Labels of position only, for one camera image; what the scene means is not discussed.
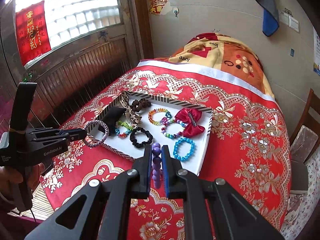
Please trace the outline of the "person left hand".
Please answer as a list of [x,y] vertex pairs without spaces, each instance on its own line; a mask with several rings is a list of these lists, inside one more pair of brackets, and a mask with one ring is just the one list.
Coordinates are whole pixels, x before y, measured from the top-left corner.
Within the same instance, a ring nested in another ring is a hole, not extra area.
[[[34,191],[40,183],[40,175],[44,171],[44,164],[40,163],[32,167],[31,174],[27,179],[27,184]],[[9,201],[14,200],[10,191],[10,183],[19,184],[23,182],[23,177],[12,167],[1,166],[1,194]]]

